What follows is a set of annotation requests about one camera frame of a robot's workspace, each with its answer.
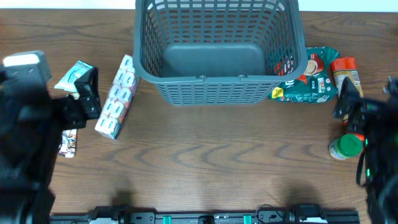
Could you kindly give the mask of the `spaghetti pack with red ends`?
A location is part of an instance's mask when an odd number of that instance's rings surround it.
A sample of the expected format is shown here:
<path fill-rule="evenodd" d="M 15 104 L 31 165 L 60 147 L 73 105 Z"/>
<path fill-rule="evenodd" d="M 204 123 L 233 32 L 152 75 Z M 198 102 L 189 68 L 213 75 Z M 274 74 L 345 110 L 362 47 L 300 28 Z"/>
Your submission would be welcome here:
<path fill-rule="evenodd" d="M 340 98 L 343 80 L 348 77 L 359 91 L 360 97 L 363 97 L 363 90 L 358 75 L 358 68 L 354 57 L 340 57 L 330 64 L 335 86 L 338 89 L 338 98 Z"/>

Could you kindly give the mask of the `green Nescafe coffee bag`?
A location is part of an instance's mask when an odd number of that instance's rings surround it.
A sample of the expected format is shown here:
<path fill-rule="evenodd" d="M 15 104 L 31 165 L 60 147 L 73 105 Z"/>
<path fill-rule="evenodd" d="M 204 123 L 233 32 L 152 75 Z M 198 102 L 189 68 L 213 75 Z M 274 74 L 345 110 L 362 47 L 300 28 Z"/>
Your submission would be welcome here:
<path fill-rule="evenodd" d="M 291 103 L 325 103 L 338 93 L 328 74 L 331 63 L 340 53 L 331 47 L 306 48 L 308 64 L 295 80 L 282 82 L 268 95 L 268 99 Z"/>

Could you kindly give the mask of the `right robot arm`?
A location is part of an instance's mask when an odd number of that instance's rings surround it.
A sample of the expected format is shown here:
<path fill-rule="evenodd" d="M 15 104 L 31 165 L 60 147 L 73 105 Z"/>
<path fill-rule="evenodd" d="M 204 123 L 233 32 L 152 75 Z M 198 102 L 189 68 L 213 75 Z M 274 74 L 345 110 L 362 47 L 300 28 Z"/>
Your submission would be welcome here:
<path fill-rule="evenodd" d="M 363 98 L 346 77 L 333 116 L 347 116 L 347 130 L 364 136 L 356 183 L 366 189 L 371 221 L 397 223 L 397 79 L 384 91 L 387 101 Z"/>

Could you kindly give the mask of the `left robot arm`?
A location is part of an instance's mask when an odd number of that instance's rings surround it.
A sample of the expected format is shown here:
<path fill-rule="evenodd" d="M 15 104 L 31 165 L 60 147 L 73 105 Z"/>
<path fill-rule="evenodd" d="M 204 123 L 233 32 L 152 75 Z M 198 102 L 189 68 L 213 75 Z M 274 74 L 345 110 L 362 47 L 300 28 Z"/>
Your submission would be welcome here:
<path fill-rule="evenodd" d="M 55 201 L 49 185 L 62 133 L 100 116 L 96 67 L 74 82 L 78 98 L 51 98 L 50 78 L 40 50 L 1 63 L 1 223 L 49 223 Z"/>

